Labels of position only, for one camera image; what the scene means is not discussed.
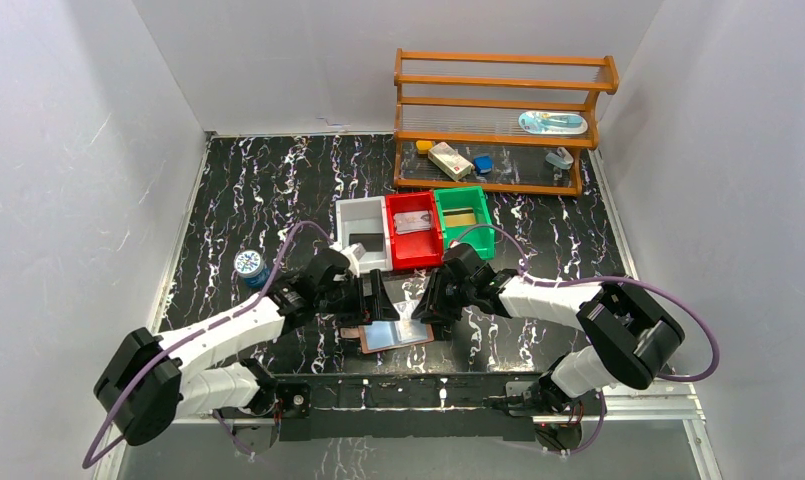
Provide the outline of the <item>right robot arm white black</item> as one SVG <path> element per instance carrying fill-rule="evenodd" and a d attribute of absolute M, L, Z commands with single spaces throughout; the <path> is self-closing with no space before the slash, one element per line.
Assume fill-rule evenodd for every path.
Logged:
<path fill-rule="evenodd" d="M 470 245 L 459 244 L 445 253 L 411 316 L 423 324 L 448 324 L 468 307 L 585 334 L 588 346 L 560 357 L 531 390 L 555 414 L 568 413 L 582 395 L 609 384 L 647 389 L 685 340 L 672 316 L 628 278 L 534 285 L 515 269 L 493 269 Z"/>

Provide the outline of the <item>brown leather card holder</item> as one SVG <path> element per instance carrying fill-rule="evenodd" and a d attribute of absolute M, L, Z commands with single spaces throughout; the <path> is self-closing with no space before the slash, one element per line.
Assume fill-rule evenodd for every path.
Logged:
<path fill-rule="evenodd" d="M 430 343 L 434 340 L 430 325 L 411 320 L 344 327 L 339 329 L 339 333 L 343 339 L 358 340 L 364 354 Z"/>

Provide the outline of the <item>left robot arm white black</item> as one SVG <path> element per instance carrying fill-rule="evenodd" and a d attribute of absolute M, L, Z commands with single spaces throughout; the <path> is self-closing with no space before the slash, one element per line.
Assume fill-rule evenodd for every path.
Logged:
<path fill-rule="evenodd" d="M 305 267 L 273 277 L 265 293 L 206 320 L 160 334 L 130 332 L 96 381 L 96 399 L 132 446 L 194 414 L 236 408 L 265 416 L 291 404 L 294 388 L 258 361 L 220 363 L 321 315 L 343 327 L 399 320 L 380 270 L 360 271 L 361 254 L 361 247 L 323 249 Z"/>

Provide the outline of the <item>grey numbered credit card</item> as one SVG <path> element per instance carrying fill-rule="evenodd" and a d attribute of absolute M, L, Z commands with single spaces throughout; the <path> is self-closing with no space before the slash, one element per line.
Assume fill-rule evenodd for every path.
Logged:
<path fill-rule="evenodd" d="M 431 212 L 427 210 L 395 213 L 393 222 L 398 235 L 428 231 L 433 227 Z"/>

